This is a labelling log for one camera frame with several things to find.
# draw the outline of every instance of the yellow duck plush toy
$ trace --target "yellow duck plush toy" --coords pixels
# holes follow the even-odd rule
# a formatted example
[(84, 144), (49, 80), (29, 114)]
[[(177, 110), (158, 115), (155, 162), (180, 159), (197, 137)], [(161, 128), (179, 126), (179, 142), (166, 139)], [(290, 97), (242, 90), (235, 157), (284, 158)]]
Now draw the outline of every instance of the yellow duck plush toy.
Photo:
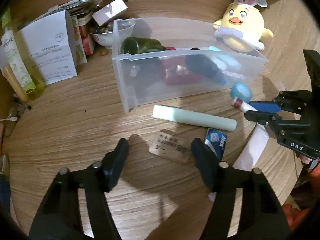
[(264, 20), (257, 8), (267, 7), (266, 0), (234, 0), (223, 18), (213, 24), (217, 38), (222, 38), (230, 48), (239, 52), (250, 52), (253, 48), (263, 50), (261, 37), (273, 38), (273, 33), (264, 27)]

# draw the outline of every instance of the pink box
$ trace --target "pink box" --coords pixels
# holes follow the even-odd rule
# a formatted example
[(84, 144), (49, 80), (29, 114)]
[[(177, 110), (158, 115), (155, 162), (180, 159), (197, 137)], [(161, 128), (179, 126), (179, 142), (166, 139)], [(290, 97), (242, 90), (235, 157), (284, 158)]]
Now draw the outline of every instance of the pink box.
[(120, 14), (124, 13), (127, 10), (123, 0), (115, 0), (107, 6), (103, 7), (101, 10), (92, 14), (92, 17), (97, 22), (99, 26), (103, 25), (109, 20), (114, 19)]

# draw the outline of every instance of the orange beak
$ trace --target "orange beak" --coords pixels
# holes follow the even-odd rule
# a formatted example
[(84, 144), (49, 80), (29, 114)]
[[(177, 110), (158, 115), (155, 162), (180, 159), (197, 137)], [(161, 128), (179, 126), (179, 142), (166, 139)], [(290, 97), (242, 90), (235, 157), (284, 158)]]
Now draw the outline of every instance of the orange beak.
[(232, 19), (229, 19), (229, 22), (231, 24), (240, 25), (243, 23), (238, 17), (233, 17)]

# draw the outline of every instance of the metal bolt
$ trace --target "metal bolt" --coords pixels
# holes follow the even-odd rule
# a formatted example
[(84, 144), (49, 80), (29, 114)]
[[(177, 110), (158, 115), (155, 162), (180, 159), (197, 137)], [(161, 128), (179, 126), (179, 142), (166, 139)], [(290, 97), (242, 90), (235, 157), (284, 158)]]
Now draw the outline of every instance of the metal bolt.
[(261, 174), (261, 173), (262, 173), (262, 170), (259, 169), (259, 168), (253, 168), (252, 171), (253, 171), (255, 174)]
[(101, 162), (94, 162), (92, 163), (92, 167), (97, 169), (97, 168), (100, 168), (102, 166), (102, 163)]
[(222, 168), (227, 168), (227, 167), (229, 167), (229, 164), (226, 162), (219, 162), (219, 166)]
[(68, 168), (61, 168), (61, 169), (59, 170), (59, 173), (60, 173), (61, 175), (64, 175), (64, 174), (66, 174), (68, 171), (69, 171)]

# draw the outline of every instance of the toy face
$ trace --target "toy face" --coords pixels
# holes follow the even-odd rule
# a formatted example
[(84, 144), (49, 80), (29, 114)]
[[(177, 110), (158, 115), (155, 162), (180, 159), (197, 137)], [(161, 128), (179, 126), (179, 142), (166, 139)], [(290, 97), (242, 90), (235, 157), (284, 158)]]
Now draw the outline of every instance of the toy face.
[(222, 18), (221, 26), (237, 29), (259, 40), (264, 29), (264, 20), (258, 9), (232, 3)]

